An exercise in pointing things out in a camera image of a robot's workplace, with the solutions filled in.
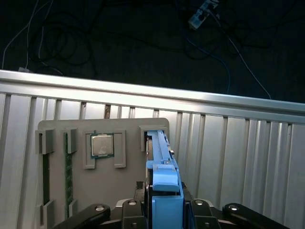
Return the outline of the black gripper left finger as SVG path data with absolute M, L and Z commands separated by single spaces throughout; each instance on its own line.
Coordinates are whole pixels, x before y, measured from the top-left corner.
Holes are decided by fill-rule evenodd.
M 133 199 L 120 200 L 114 209 L 105 204 L 92 204 L 54 229 L 147 229 L 147 194 L 144 182 L 137 181 Z

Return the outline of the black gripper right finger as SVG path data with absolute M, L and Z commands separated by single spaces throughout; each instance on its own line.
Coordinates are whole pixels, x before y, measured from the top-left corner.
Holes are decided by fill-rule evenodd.
M 182 183 L 185 229 L 285 229 L 287 228 L 244 205 L 229 203 L 217 209 L 206 199 L 193 198 Z

